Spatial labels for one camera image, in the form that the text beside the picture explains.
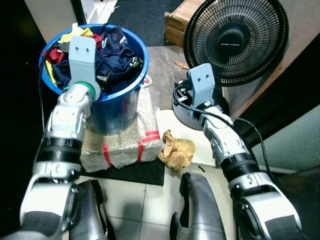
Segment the fan grille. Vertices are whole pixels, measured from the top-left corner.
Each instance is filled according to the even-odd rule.
[[[277,0],[207,0],[186,28],[184,55],[192,68],[211,63],[217,85],[241,85],[280,59],[288,33]]]

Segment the bubble wrap package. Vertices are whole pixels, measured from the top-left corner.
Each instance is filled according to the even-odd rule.
[[[156,116],[148,88],[140,90],[137,117],[119,134],[101,135],[87,127],[81,149],[81,163],[87,172],[122,168],[155,160],[162,149]]]

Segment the red tape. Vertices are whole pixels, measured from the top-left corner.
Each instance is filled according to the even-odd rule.
[[[136,162],[140,163],[141,162],[142,152],[144,151],[144,146],[140,141],[138,141],[138,150],[139,150],[139,152],[138,152],[138,158],[137,158]]]
[[[113,167],[114,165],[112,164],[112,162],[110,161],[109,158],[109,149],[108,146],[106,144],[103,145],[103,155],[104,155],[104,159],[106,161],[106,163],[110,166]]]
[[[151,136],[151,137],[146,137],[146,138],[142,139],[142,142],[147,143],[147,142],[150,142],[153,140],[158,140],[158,139],[161,139],[159,135],[158,136]]]
[[[147,131],[145,136],[159,135],[159,131]]]

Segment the tan cloth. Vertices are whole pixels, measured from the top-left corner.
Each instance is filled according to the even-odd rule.
[[[162,149],[159,158],[167,167],[178,171],[189,166],[196,151],[196,146],[192,141],[174,138],[170,130],[163,134],[162,141],[167,146]]]

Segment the blue plastic bucket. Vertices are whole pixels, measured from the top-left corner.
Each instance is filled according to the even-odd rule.
[[[90,28],[94,34],[101,35],[102,26],[102,24],[87,24],[79,27],[83,29]],[[109,24],[105,29],[108,30],[114,27],[114,25]],[[92,104],[88,124],[95,132],[104,135],[120,133],[135,119],[139,90],[142,87],[149,66],[149,55],[145,44],[131,31],[125,28],[122,28],[122,30],[135,56],[143,59],[143,67],[138,77],[128,87],[110,95],[102,93],[100,98]],[[70,32],[71,28],[56,36],[46,45],[42,52],[57,42],[62,35]],[[63,93],[61,89],[51,82],[46,65],[42,69],[42,79],[44,84],[57,95]]]

